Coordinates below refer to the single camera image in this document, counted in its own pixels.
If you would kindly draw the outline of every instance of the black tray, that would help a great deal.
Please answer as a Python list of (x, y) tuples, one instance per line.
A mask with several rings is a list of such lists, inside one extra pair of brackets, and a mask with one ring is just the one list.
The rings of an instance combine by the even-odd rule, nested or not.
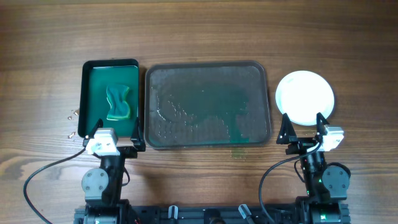
[(257, 62), (155, 65), (146, 73), (144, 138), (156, 149), (260, 146), (271, 136)]

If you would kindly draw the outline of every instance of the plastic tray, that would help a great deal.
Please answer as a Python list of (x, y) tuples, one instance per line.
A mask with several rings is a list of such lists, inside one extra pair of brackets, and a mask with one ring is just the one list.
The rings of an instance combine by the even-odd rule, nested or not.
[(155, 149), (263, 145), (271, 136), (266, 71), (254, 61), (155, 65), (144, 114)]
[[(106, 86), (122, 84), (130, 87), (126, 101), (131, 108), (131, 119), (109, 121), (110, 109), (106, 99)], [(104, 128), (114, 128), (118, 137), (130, 137), (139, 115), (139, 66), (134, 59), (94, 60), (83, 65), (80, 94), (78, 134), (85, 137), (98, 119)]]

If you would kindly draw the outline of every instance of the wet residue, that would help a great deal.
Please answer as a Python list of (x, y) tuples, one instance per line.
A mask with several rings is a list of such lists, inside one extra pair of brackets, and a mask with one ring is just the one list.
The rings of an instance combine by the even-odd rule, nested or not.
[(169, 88), (158, 95), (159, 105), (157, 113), (170, 123), (174, 121), (184, 123), (191, 131), (206, 120), (217, 118), (222, 120), (230, 142), (247, 142), (237, 124), (236, 117), (245, 115), (248, 97), (236, 85), (219, 83), (186, 83), (179, 88)]
[(231, 157), (234, 159), (245, 159), (246, 154), (247, 152), (244, 148), (234, 147), (231, 150)]
[(68, 139), (73, 138), (76, 135), (76, 131), (72, 132), (70, 135), (68, 135)]

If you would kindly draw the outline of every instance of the white plate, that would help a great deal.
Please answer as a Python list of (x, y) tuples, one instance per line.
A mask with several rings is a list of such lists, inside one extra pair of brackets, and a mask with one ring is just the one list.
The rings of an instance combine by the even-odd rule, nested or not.
[(328, 82), (316, 73), (296, 71), (286, 75), (275, 93), (276, 105), (282, 114), (301, 125), (316, 125), (317, 113), (328, 118), (335, 105), (335, 96)]

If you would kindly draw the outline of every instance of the wooden table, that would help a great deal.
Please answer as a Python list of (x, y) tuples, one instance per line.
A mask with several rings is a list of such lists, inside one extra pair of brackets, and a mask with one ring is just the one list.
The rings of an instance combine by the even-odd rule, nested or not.
[[(239, 157), (228, 148), (147, 149), (127, 161), (132, 180), (122, 198), (133, 205), (258, 205), (261, 175), (288, 158), (275, 143), (282, 118), (275, 89), (286, 74), (310, 70), (332, 86), (329, 121), (346, 131), (326, 159), (352, 171), (352, 223), (396, 223), (398, 5), (383, 2), (0, 6), (0, 223), (40, 223), (22, 186), (39, 167), (81, 149), (81, 138), (67, 138), (77, 129), (81, 68), (107, 58), (135, 58), (146, 68), (256, 60), (267, 70), (272, 139)], [(299, 136), (314, 132), (295, 128)], [(98, 166), (84, 154), (43, 171), (28, 187), (31, 200), (54, 223), (71, 223), (85, 204), (82, 175)], [(267, 203), (293, 202), (305, 187), (288, 163), (263, 192)]]

